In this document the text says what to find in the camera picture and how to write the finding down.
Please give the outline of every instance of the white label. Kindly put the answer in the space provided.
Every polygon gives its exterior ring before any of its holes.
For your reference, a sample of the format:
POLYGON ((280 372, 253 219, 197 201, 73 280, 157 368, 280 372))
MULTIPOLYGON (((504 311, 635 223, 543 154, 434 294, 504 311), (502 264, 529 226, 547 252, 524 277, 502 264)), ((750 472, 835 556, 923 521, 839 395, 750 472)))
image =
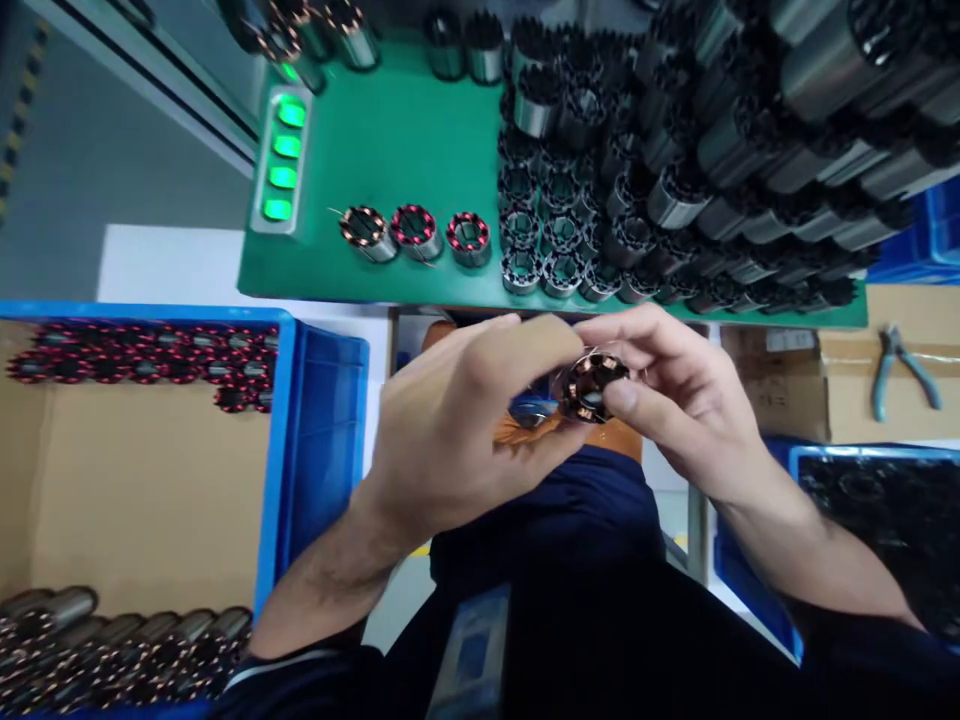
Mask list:
POLYGON ((767 330, 767 352, 812 350, 816 346, 812 330, 767 330))

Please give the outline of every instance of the navy blue sleeve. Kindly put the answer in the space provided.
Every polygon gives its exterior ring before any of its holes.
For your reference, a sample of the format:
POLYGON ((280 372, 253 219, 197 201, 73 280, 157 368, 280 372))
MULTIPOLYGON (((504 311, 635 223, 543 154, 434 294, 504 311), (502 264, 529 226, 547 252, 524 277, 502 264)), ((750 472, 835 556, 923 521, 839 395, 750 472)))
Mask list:
POLYGON ((859 717, 899 715, 895 708, 957 716, 960 657, 941 641, 889 618, 817 615, 801 670, 821 705, 859 717))
POLYGON ((376 648, 313 645, 276 660, 248 658, 210 711, 212 718, 355 717, 376 681, 376 648))

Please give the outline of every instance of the yellow black hazard tape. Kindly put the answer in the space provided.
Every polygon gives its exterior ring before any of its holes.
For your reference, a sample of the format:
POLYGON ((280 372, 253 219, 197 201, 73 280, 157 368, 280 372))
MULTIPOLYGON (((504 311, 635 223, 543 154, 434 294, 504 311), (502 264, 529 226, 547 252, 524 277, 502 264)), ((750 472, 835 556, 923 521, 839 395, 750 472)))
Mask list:
POLYGON ((10 185, 17 169, 20 148, 23 147, 23 134, 27 130, 30 105, 37 93, 37 83, 39 82, 40 69, 43 67, 43 56, 47 52, 49 36, 50 26, 43 20, 38 21, 33 31, 30 49, 27 51, 27 61, 23 66, 20 89, 13 106, 13 119, 10 121, 10 129, 7 131, 3 161, 0 162, 0 227, 3 227, 7 216, 7 197, 10 195, 10 185))

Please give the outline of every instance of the person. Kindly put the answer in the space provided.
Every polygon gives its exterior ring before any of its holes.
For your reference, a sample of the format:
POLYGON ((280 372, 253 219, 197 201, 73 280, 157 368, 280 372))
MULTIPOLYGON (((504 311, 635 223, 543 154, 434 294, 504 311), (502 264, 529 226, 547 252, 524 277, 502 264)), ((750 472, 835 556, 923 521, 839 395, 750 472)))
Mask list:
POLYGON ((726 353, 646 304, 573 328, 498 317, 387 382, 370 473, 277 584, 212 714, 957 717, 958 680, 880 560, 766 451, 726 353), (802 634, 800 667, 665 561, 639 463, 584 447, 592 426, 493 442, 511 398, 597 345, 632 371, 604 403, 729 523, 802 634), (360 645, 431 538, 436 589, 386 656, 360 645))

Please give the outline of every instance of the dark blue shirt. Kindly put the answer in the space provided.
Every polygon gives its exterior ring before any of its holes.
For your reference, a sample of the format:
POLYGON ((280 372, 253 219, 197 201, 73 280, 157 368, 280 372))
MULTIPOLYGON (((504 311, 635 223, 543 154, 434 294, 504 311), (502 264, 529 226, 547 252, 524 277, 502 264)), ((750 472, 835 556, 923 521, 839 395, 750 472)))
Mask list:
POLYGON ((812 609, 796 667, 665 562, 640 466, 597 448, 435 538, 431 574, 386 657, 328 641, 250 659, 213 714, 423 718, 458 605, 507 583, 504 718, 960 716, 958 659, 891 620, 812 609))

